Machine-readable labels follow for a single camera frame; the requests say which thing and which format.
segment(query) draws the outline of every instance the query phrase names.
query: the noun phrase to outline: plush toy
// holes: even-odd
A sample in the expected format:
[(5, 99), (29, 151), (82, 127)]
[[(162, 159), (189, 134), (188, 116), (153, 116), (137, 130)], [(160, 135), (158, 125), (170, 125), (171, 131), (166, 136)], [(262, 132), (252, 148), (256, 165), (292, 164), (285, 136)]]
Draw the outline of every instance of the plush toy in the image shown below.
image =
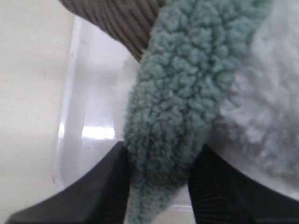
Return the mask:
[(171, 204), (203, 144), (298, 175), (299, 1), (62, 2), (137, 60), (115, 86), (131, 224), (150, 224)]

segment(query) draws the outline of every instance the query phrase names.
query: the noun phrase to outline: white plastic tray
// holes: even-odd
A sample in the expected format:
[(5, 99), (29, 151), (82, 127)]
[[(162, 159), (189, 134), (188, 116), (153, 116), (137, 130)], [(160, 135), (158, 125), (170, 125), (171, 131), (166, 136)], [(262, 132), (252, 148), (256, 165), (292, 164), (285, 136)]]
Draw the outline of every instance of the white plastic tray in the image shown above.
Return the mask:
[[(52, 175), (61, 189), (86, 174), (117, 142), (111, 99), (128, 56), (121, 44), (75, 18)], [(171, 210), (192, 211), (186, 189)]]

